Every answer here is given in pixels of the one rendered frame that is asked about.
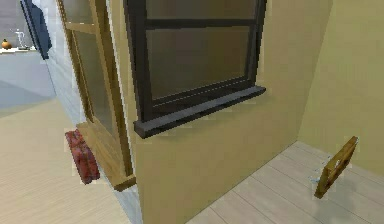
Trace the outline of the black framed window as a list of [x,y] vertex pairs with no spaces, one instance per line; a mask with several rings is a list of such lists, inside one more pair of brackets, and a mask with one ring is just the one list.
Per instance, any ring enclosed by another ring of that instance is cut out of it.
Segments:
[[147,138],[263,94],[267,0],[123,0],[138,119]]

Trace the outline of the white kitchen faucet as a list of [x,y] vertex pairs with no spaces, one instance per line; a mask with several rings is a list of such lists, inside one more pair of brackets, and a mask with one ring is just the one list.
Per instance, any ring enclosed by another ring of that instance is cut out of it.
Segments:
[[20,31],[19,29],[16,29],[14,32],[17,35],[19,46],[19,50],[29,50],[29,47],[24,43],[25,34],[23,31]]

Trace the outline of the small wooden frame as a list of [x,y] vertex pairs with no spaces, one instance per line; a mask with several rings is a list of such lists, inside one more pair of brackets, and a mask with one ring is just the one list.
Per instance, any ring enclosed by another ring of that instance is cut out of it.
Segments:
[[316,198],[321,199],[340,174],[349,165],[358,142],[359,138],[357,136],[353,136],[347,143],[344,144],[339,152],[327,162],[322,170],[316,191],[314,193]]

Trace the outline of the dark blue framed picture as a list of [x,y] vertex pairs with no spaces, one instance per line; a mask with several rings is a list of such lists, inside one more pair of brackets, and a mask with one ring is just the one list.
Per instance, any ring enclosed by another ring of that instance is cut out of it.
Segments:
[[49,58],[48,51],[52,47],[43,11],[32,0],[20,0],[20,5],[34,44],[43,60]]

